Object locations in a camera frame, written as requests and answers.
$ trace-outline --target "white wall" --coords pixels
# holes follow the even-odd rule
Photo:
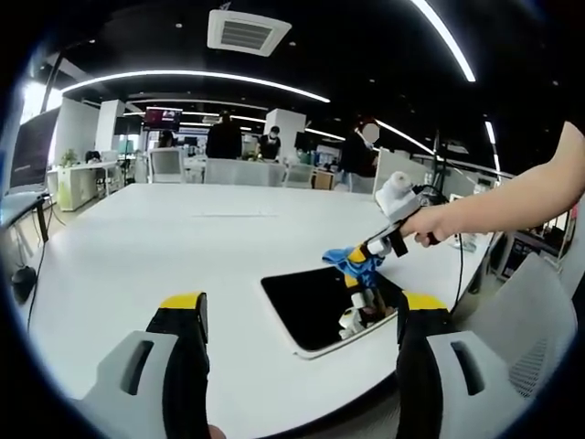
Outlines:
[[[86,152],[95,149],[99,117],[100,110],[71,99],[63,99],[55,135],[55,165],[60,164],[61,157],[68,149],[72,149],[81,162],[85,159]]]

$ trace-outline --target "computer monitor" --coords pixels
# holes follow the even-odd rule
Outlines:
[[[140,116],[120,116],[116,118],[113,135],[140,134],[143,120]]]
[[[308,153],[317,149],[317,142],[308,133],[297,133],[294,147]]]
[[[20,125],[10,174],[11,192],[45,189],[48,151],[59,110],[43,112]]]
[[[144,129],[150,131],[179,131],[180,108],[147,107],[144,114]]]

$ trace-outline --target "human arm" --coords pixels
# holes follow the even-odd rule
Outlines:
[[[585,138],[565,123],[557,152],[489,192],[426,208],[412,216],[402,234],[417,233],[429,245],[428,233],[439,241],[455,233],[521,230],[551,220],[570,209],[585,191]]]

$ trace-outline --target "ceiling air conditioner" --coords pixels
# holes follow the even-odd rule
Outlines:
[[[207,46],[269,57],[291,27],[266,16],[214,9],[209,13]]]

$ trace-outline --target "black ceiling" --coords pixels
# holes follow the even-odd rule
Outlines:
[[[425,139],[438,130],[441,138],[470,150],[469,156],[453,158],[494,167],[487,119],[495,127],[502,170],[517,174],[551,157],[564,120],[563,97],[577,93],[554,32],[555,11],[537,0],[427,0],[458,42],[474,83],[465,80],[410,0],[232,1],[230,10],[292,24],[269,58],[207,48],[208,13],[223,3],[86,2],[65,16],[50,41],[53,50],[67,48],[66,59],[94,77],[150,69],[220,71],[311,91],[331,103],[255,84],[176,76],[116,80],[103,84],[107,91],[84,88],[70,96],[135,100],[176,93],[294,109],[306,113],[314,129],[338,135],[346,134],[359,114],[372,114],[429,147],[432,142]],[[47,72],[38,75],[43,79]],[[57,85],[74,82],[60,74]],[[237,112],[262,116],[243,108]],[[390,132],[379,142],[421,152]]]

